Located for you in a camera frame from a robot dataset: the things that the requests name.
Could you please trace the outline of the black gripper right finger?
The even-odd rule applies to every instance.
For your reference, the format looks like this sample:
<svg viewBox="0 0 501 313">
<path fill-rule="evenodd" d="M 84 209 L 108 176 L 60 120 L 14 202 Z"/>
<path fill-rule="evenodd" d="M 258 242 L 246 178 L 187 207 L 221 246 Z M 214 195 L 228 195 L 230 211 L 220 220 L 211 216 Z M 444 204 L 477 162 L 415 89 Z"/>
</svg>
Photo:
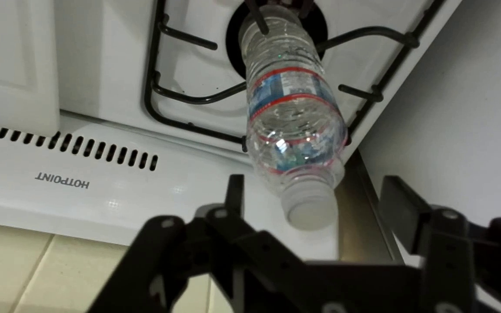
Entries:
<svg viewBox="0 0 501 313">
<path fill-rule="evenodd" d="M 439 256 L 442 253 L 442 218 L 421 195 L 402 178 L 383 180 L 381 214 L 397 240 L 409 254 Z"/>
</svg>

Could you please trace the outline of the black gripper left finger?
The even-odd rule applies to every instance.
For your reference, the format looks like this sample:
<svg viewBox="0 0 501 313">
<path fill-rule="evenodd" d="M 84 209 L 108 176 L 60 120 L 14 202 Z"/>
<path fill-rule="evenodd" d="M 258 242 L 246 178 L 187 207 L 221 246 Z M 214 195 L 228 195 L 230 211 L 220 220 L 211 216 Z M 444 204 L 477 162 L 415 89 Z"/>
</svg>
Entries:
<svg viewBox="0 0 501 313">
<path fill-rule="evenodd" d="M 227 197 L 225 197 L 225 209 L 237 218 L 244 213 L 244 200 L 246 200 L 246 178 L 242 174 L 232 174 L 228 180 Z"/>
</svg>

